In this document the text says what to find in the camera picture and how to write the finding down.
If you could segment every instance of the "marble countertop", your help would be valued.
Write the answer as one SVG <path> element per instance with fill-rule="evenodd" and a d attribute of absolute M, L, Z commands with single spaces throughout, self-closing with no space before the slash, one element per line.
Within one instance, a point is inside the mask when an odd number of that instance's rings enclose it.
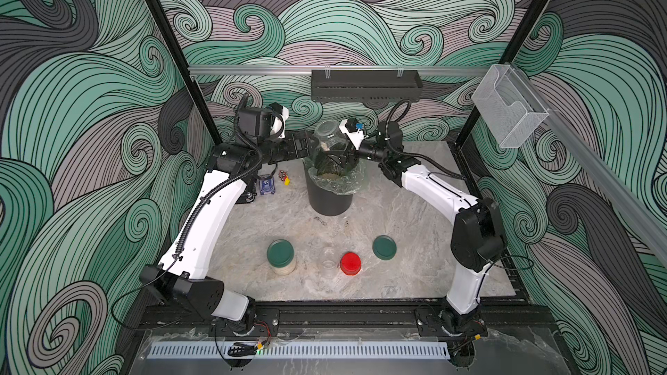
<path fill-rule="evenodd" d="M 405 148 L 458 171 L 445 142 L 407 142 Z M 454 278 L 452 224 L 419 196 L 387 180 L 377 164 L 364 162 L 367 186 L 354 195 L 347 212 L 333 217 L 310 207 L 303 163 L 280 163 L 279 169 L 288 171 L 289 186 L 276 174 L 275 194 L 258 195 L 254 203 L 232 209 L 208 275 L 224 281 L 230 290 L 262 301 L 445 296 Z M 445 179 L 467 191 L 463 181 Z M 388 261 L 372 250 L 373 240 L 382 234 L 397 245 L 396 256 Z M 297 261 L 287 276 L 274 273 L 266 259 L 267 247 L 281 238 L 292 243 Z M 346 252 L 358 254 L 360 273 L 322 277 L 320 254 L 327 246 L 338 259 Z M 481 295 L 513 294 L 505 271 L 493 267 Z"/>

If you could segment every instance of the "cable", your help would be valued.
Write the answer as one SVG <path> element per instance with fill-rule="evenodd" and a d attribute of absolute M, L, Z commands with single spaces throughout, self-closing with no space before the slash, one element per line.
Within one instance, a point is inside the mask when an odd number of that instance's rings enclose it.
<path fill-rule="evenodd" d="M 384 124 L 384 139 L 385 139 L 385 141 L 387 141 L 387 146 L 389 146 L 389 149 L 392 150 L 392 152 L 394 152 L 398 155 L 412 156 L 414 158 L 421 158 L 422 160 L 428 161 L 429 163 L 433 164 L 433 166 L 435 166 L 438 170 L 442 171 L 445 175 L 447 175 L 449 177 L 452 177 L 452 178 L 456 178 L 458 180 L 463 180 L 464 177 L 461 174 L 456 174 L 454 171 L 450 171 L 450 170 L 446 169 L 445 167 L 443 167 L 442 165 L 433 161 L 431 158 L 429 158 L 426 155 L 416 154 L 416 153 L 412 153 L 412 152 L 402 152 L 402 151 L 397 150 L 394 146 L 392 146 L 392 140 L 389 139 L 389 121 L 394 116 L 394 113 L 396 113 L 396 109 L 398 109 L 398 107 L 403 102 L 407 103 L 407 108 L 408 109 L 410 108 L 411 103 L 410 103 L 409 100 L 406 100 L 406 99 L 401 100 L 400 102 L 395 104 L 394 107 L 392 107 L 392 109 L 389 111 L 389 115 L 387 116 L 387 121 Z M 407 110 L 405 110 L 403 112 L 403 114 L 399 117 L 399 119 L 401 119 L 404 115 L 406 115 L 406 113 L 407 113 Z"/>
<path fill-rule="evenodd" d="M 237 113 L 238 113 L 238 110 L 239 110 L 239 109 L 246 107 L 246 103 L 247 103 L 247 99 L 248 99 L 248 97 L 249 97 L 249 94 L 245 94 L 245 95 L 241 98 L 241 101 L 239 102 L 239 105 L 238 105 L 238 107 L 237 107 L 237 109 L 236 109 Z M 157 281 L 158 279 L 162 278 L 162 277 L 163 277 L 163 276 L 164 276 L 164 275 L 171 269 L 172 266 L 176 265 L 176 262 L 179 261 L 179 259 L 181 259 L 181 253 L 183 253 L 183 249 L 185 248 L 186 240 L 187 240 L 187 238 L 188 238 L 188 233 L 189 233 L 189 231 L 190 231 L 190 229 L 191 229 L 191 227 L 192 227 L 192 224 L 194 223 L 195 219 L 197 218 L 197 215 L 199 215 L 199 213 L 200 213 L 201 210 L 204 208 L 204 206 L 205 206 L 206 204 L 208 204 L 208 202 L 213 198 L 213 196 L 215 196 L 216 193 L 218 193 L 218 192 L 219 192 L 220 190 L 222 190 L 224 187 L 229 186 L 231 183 L 233 183 L 233 182 L 235 182 L 235 181 L 237 181 L 237 180 L 241 180 L 241 179 L 243 179 L 243 178 L 246 178 L 246 177 L 249 176 L 250 174 L 253 174 L 254 172 L 256 172 L 257 170 L 260 169 L 260 167 L 262 166 L 262 156 L 263 156 L 263 154 L 262 154 L 262 150 L 261 150 L 260 147 L 257 146 L 254 142 L 252 142 L 250 139 L 248 139 L 248 138 L 244 135 L 244 133 L 241 131 L 241 128 L 239 127 L 239 117 L 238 117 L 238 115 L 234 117 L 234 130 L 236 131 L 236 136 L 237 136 L 243 143 L 245 143 L 247 146 L 249 146 L 249 147 L 255 152 L 255 154 L 257 154 L 257 160 L 256 160 L 250 167 L 248 167 L 247 170 L 244 170 L 242 173 L 237 174 L 237 175 L 234 176 L 234 177 L 229 177 L 229 178 L 226 179 L 225 181 L 223 181 L 223 182 L 221 182 L 220 184 L 218 184 L 217 186 L 213 187 L 213 188 L 211 189 L 211 191 L 209 191 L 203 198 L 200 199 L 199 203 L 197 203 L 197 205 L 195 206 L 195 208 L 192 209 L 192 214 L 190 214 L 190 216 L 188 217 L 188 220 L 186 221 L 186 224 L 183 225 L 183 229 L 182 229 L 182 231 L 181 231 L 181 235 L 180 235 L 180 237 L 178 238 L 178 242 L 176 243 L 176 249 L 175 249 L 175 252 L 174 252 L 174 254 L 172 255 L 173 262 L 171 263 L 171 265 L 169 265 L 169 267 L 168 267 L 166 270 L 162 271 L 162 273 L 161 273 L 160 275 L 156 276 L 152 281 L 147 282 L 147 283 L 144 284 L 143 286 L 140 286 L 140 287 L 138 287 L 138 288 L 135 288 L 134 290 L 130 290 L 130 291 L 126 292 L 125 294 L 123 294 L 123 295 L 121 295 L 119 298 L 117 298 L 116 301 L 113 302 L 113 304 L 112 304 L 112 306 L 111 306 L 111 314 L 112 314 L 112 318 L 113 318 L 113 320 L 115 320 L 118 324 L 120 324 L 123 328 L 130 329 L 130 330 L 135 330 L 135 331 L 137 331 L 137 332 L 147 332 L 147 331 L 149 331 L 149 330 L 155 330 L 155 329 L 159 329 L 159 328 L 162 328 L 162 327 L 169 326 L 170 324 L 174 324 L 174 323 L 176 323 L 176 322 L 182 320 L 183 318 L 185 318 L 185 317 L 187 316 L 187 314 L 186 314 L 185 316 L 182 316 L 182 317 L 180 317 L 179 319 L 177 319 L 177 320 L 175 320 L 175 321 L 172 321 L 172 322 L 163 324 L 163 325 L 161 325 L 161 326 L 157 326 L 157 327 L 153 327 L 153 328 L 148 328 L 148 329 L 139 329 L 139 328 L 130 327 L 130 326 L 124 324 L 121 320 L 118 319 L 118 317 L 116 317 L 116 315 L 115 315 L 114 312 L 113 312 L 113 309 L 116 307 L 116 304 L 118 304 L 118 302 L 119 302 L 122 298 L 124 298 L 124 297 L 126 297 L 126 296 L 129 296 L 129 295 L 132 294 L 133 292 L 137 292 L 137 291 L 139 291 L 141 288 L 145 288 L 145 287 L 149 286 L 150 284 L 153 284 L 155 281 Z"/>
<path fill-rule="evenodd" d="M 153 283 L 154 283 L 155 281 L 157 281 L 158 279 L 161 279 L 162 276 L 164 276 L 164 274 L 166 274 L 166 273 L 171 269 L 171 267 L 174 266 L 174 265 L 176 265 L 176 259 L 174 259 L 173 262 L 171 263 L 171 265 L 169 265 L 169 267 L 168 267 L 166 270 L 162 271 L 162 273 L 161 273 L 160 275 L 156 276 L 152 281 L 147 282 L 146 284 L 144 284 L 144 285 L 142 285 L 142 286 L 140 286 L 140 287 L 138 287 L 138 288 L 135 288 L 134 290 L 130 290 L 130 291 L 126 292 L 125 294 L 121 295 L 120 297 L 116 298 L 116 301 L 113 302 L 112 307 L 111 307 L 111 309 L 110 309 L 110 310 L 111 310 L 111 313 L 112 313 L 112 319 L 115 320 L 118 324 L 120 324 L 121 327 L 123 327 L 123 328 L 130 329 L 130 330 L 134 330 L 134 331 L 136 331 L 136 332 L 149 332 L 149 331 L 151 331 L 151 330 L 160 329 L 160 328 L 169 326 L 170 324 L 174 324 L 174 323 L 176 323 L 176 322 L 179 322 L 179 321 L 182 320 L 183 318 L 187 317 L 189 314 L 186 314 L 185 316 L 182 316 L 182 317 L 180 317 L 180 318 L 178 318 L 178 319 L 176 319 L 176 320 L 174 320 L 174 321 L 172 321 L 172 322 L 170 322 L 170 323 L 166 323 L 166 324 L 163 324 L 163 325 L 161 325 L 161 326 L 151 327 L 151 328 L 148 328 L 148 329 L 139 329 L 139 328 L 136 328 L 136 327 L 130 327 L 130 326 L 128 326 L 127 324 L 123 323 L 121 320 L 119 320 L 118 317 L 116 317 L 115 313 L 113 312 L 113 309 L 116 307 L 116 305 L 118 304 L 118 302 L 119 302 L 121 299 L 123 299 L 124 297 L 129 296 L 129 295 L 132 294 L 133 292 L 137 292 L 137 291 L 139 291 L 141 288 L 148 287 L 149 285 L 153 284 Z"/>
<path fill-rule="evenodd" d="M 448 176 L 448 175 L 445 174 L 444 172 L 440 172 L 440 171 L 430 171 L 430 172 L 428 173 L 428 175 L 426 176 L 426 178 L 431 178 L 431 174 L 439 174 L 439 175 L 443 175 L 443 176 L 445 176 L 445 177 Z M 458 193 L 456 193 L 455 191 L 453 191 L 453 190 L 451 190 L 451 189 L 449 189 L 449 188 L 443 186 L 442 184 L 440 184 L 440 183 L 437 182 L 436 180 L 432 180 L 432 181 L 433 181 L 434 183 L 436 183 L 438 186 L 443 187 L 445 190 L 447 190 L 448 192 L 452 193 L 454 196 L 457 196 L 457 197 L 459 197 L 461 200 L 463 200 L 464 202 L 466 202 L 466 203 L 468 204 L 468 207 L 472 207 L 472 204 L 470 204 L 470 202 L 469 202 L 465 197 L 463 197 L 461 194 L 458 194 Z"/>
<path fill-rule="evenodd" d="M 220 351 L 220 348 L 219 348 L 218 345 L 217 345 L 217 323 L 215 323 L 215 324 L 213 325 L 213 341 L 214 341 L 214 343 L 215 343 L 215 350 L 217 350 L 217 353 L 220 355 L 220 357 L 221 357 L 222 359 L 224 359 L 225 356 L 222 354 L 222 352 Z"/>
<path fill-rule="evenodd" d="M 264 328 L 266 328 L 266 333 L 268 335 L 268 338 L 266 340 L 266 345 L 264 345 L 264 347 L 269 346 L 271 344 L 271 329 L 269 329 L 269 325 L 262 320 L 257 320 L 255 324 L 259 326 L 264 326 Z"/>
<path fill-rule="evenodd" d="M 495 261 L 490 261 L 490 260 L 486 259 L 485 257 L 483 257 L 482 255 L 479 255 L 479 257 L 481 259 L 485 260 L 486 262 L 488 262 L 489 264 L 495 266 L 496 268 L 500 268 L 502 270 L 508 270 L 508 271 L 527 271 L 530 268 L 533 268 L 535 266 L 535 261 L 530 259 L 528 256 L 523 256 L 523 255 L 505 255 L 505 256 L 501 256 L 500 258 L 496 259 Z M 504 266 L 496 265 L 496 262 L 498 262 L 500 260 L 503 260 L 503 259 L 508 259 L 508 258 L 523 258 L 523 259 L 527 260 L 530 263 L 530 265 L 524 266 L 523 268 L 506 268 Z"/>
<path fill-rule="evenodd" d="M 398 102 L 396 104 L 396 106 L 400 106 L 403 102 L 407 102 L 407 106 L 405 107 L 405 110 L 403 111 L 403 113 L 401 113 L 401 116 L 398 116 L 398 119 L 396 119 L 396 122 L 400 122 L 401 120 L 403 120 L 403 118 L 405 117 L 407 112 L 410 110 L 410 107 L 412 106 L 412 102 L 409 101 L 408 99 L 401 100 L 400 102 Z"/>
<path fill-rule="evenodd" d="M 241 97 L 241 101 L 239 102 L 238 107 L 236 108 L 236 112 L 244 107 L 246 107 L 246 102 L 247 99 L 250 95 L 245 94 L 243 97 Z M 234 177 L 229 177 L 225 181 L 221 182 L 217 186 L 213 187 L 211 191 L 206 193 L 204 197 L 202 197 L 199 200 L 199 203 L 192 209 L 192 213 L 190 216 L 188 216 L 188 219 L 186 223 L 183 225 L 183 229 L 181 230 L 181 235 L 178 238 L 178 242 L 176 242 L 176 250 L 174 254 L 172 255 L 176 259 L 180 259 L 181 253 L 183 253 L 183 249 L 185 248 L 186 245 L 186 240 L 188 239 L 188 233 L 190 232 L 190 229 L 192 228 L 192 224 L 195 222 L 195 219 L 201 212 L 201 210 L 208 204 L 209 201 L 215 196 L 220 190 L 222 190 L 224 187 L 229 186 L 231 183 L 237 181 L 237 180 L 242 180 L 243 178 L 246 178 L 250 174 L 254 173 L 255 171 L 259 170 L 260 167 L 262 166 L 262 150 L 260 149 L 259 146 L 257 146 L 254 142 L 252 142 L 250 139 L 246 137 L 246 135 L 241 131 L 241 128 L 239 127 L 239 117 L 234 116 L 234 130 L 236 131 L 236 136 L 247 146 L 249 146 L 251 149 L 255 151 L 257 154 L 257 160 L 255 161 L 254 164 L 252 164 L 250 167 L 248 167 L 247 170 L 243 171 L 242 173 L 234 176 Z"/>

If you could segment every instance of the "red jar lid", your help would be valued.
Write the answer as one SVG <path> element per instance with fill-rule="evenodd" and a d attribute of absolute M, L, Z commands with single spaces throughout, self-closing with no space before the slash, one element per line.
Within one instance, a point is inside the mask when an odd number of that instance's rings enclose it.
<path fill-rule="evenodd" d="M 347 275 L 356 275 L 362 270 L 362 260 L 354 252 L 348 252 L 340 260 L 340 270 Z"/>

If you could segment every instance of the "black metal frame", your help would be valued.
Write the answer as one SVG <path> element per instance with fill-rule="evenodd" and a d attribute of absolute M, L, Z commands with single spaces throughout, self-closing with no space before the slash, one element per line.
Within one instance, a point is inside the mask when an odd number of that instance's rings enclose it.
<path fill-rule="evenodd" d="M 486 327 L 503 333 L 536 327 L 548 328 L 553 333 L 558 352 L 563 356 L 570 372 L 573 375 L 579 374 L 579 368 L 548 307 L 506 304 L 502 299 L 482 298 L 479 318 L 484 320 Z M 424 333 L 429 329 L 426 325 L 430 318 L 436 320 L 431 327 L 439 326 L 438 314 L 443 310 L 441 298 L 258 302 L 256 306 L 257 319 L 266 322 L 272 335 L 279 336 L 282 340 L 317 337 L 320 330 L 385 329 L 419 332 L 424 336 L 438 338 L 441 342 L 460 341 L 460 337 Z M 159 326 L 160 322 L 179 318 L 180 321 L 164 330 L 178 332 L 182 328 L 200 327 L 209 328 L 211 335 L 215 330 L 216 336 L 236 336 L 229 332 L 224 322 L 212 325 L 210 320 L 202 320 L 195 313 L 183 317 L 183 309 L 176 306 L 149 306 L 139 328 L 151 328 Z M 273 325 L 273 319 L 278 321 L 277 326 Z M 256 340 L 259 336 L 263 336 L 263 329 L 254 336 L 235 339 Z"/>
<path fill-rule="evenodd" d="M 530 2 L 526 14 L 524 14 L 521 22 L 519 22 L 519 26 L 517 27 L 516 31 L 514 31 L 514 35 L 512 35 L 512 39 L 510 39 L 510 42 L 507 44 L 505 52 L 503 52 L 502 56 L 500 57 L 500 60 L 498 61 L 499 64 L 506 64 L 514 61 L 514 58 L 516 58 L 517 54 L 519 54 L 521 46 L 524 45 L 526 38 L 528 38 L 528 35 L 530 35 L 530 32 L 533 30 L 533 27 L 540 19 L 540 16 L 544 12 L 544 9 L 548 3 L 549 0 L 532 0 Z M 456 137 L 455 147 L 457 149 L 461 148 L 463 144 L 466 143 L 466 140 L 472 133 L 472 129 L 477 124 L 478 119 L 479 110 L 477 110 L 477 107 L 473 107 L 470 115 L 468 116 L 468 119 L 463 125 L 463 128 L 461 128 L 461 132 L 459 132 L 458 136 Z"/>
<path fill-rule="evenodd" d="M 188 61 L 178 45 L 178 41 L 171 29 L 171 25 L 159 0 L 145 0 L 155 23 L 164 38 L 165 45 L 170 51 L 179 70 L 188 92 L 192 97 L 204 124 L 211 134 L 214 144 L 222 143 L 220 133 L 208 111 L 206 102 L 198 84 L 193 81 L 188 71 Z M 532 0 L 526 15 L 521 20 L 510 43 L 499 63 L 511 62 L 519 52 L 524 40 L 528 37 L 533 26 L 541 16 L 549 0 Z M 450 144 L 454 159 L 466 178 L 470 193 L 481 196 L 474 177 L 468 168 L 461 147 L 470 136 L 470 133 L 479 118 L 479 112 L 474 108 L 468 117 L 463 129 L 455 142 Z M 506 268 L 514 268 L 511 259 L 503 260 Z M 527 291 L 521 282 L 518 272 L 506 271 L 512 282 L 515 296 L 487 297 L 481 299 L 481 316 L 490 328 L 518 327 L 518 326 L 545 326 L 552 329 L 560 353 L 565 358 L 572 374 L 578 374 L 574 360 L 562 335 L 558 332 L 554 319 L 547 307 L 529 304 Z M 423 310 L 430 310 L 429 314 L 437 314 L 442 309 L 441 298 L 424 298 L 409 300 L 353 300 L 353 301 L 315 301 L 315 302 L 258 302 L 257 315 L 278 315 L 279 325 L 277 332 L 283 335 L 289 331 L 292 337 L 305 329 L 313 328 L 412 328 L 419 329 L 418 315 Z M 146 308 L 138 328 L 150 328 L 159 325 L 159 322 L 170 322 L 180 318 L 171 327 L 209 326 L 211 321 L 201 321 L 192 315 L 183 317 L 181 308 L 171 306 L 149 306 Z M 446 336 L 439 336 L 443 341 L 449 340 Z"/>
<path fill-rule="evenodd" d="M 178 41 L 176 40 L 176 35 L 174 35 L 173 30 L 171 29 L 171 25 L 167 19 L 167 14 L 162 8 L 162 4 L 159 0 L 144 1 L 146 2 L 146 5 L 151 12 L 151 15 L 153 15 L 153 18 L 155 19 L 157 29 L 159 29 L 160 34 L 162 34 L 165 46 L 167 46 L 167 49 L 173 58 L 173 62 L 176 64 L 176 68 L 181 74 L 181 77 L 183 77 L 183 81 L 185 82 L 188 92 L 192 97 L 192 100 L 194 101 L 199 114 L 201 115 L 201 119 L 204 121 L 204 125 L 211 135 L 213 144 L 221 144 L 222 137 L 220 136 L 220 132 L 218 132 L 217 127 L 215 126 L 211 112 L 206 106 L 204 94 L 202 94 L 199 85 L 194 80 L 192 80 L 192 77 L 190 77 L 190 71 L 188 71 L 188 60 L 186 59 L 186 55 L 183 54 L 183 51 L 179 46 Z"/>

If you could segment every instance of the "green jar lid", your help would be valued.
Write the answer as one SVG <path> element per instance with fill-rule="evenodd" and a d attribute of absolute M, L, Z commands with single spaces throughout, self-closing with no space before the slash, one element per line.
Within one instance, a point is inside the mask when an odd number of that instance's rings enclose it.
<path fill-rule="evenodd" d="M 287 240 L 274 240 L 266 250 L 266 258 L 271 266 L 283 268 L 294 259 L 294 248 Z"/>
<path fill-rule="evenodd" d="M 396 255 L 396 242 L 386 235 L 378 236 L 373 241 L 373 254 L 388 261 Z"/>

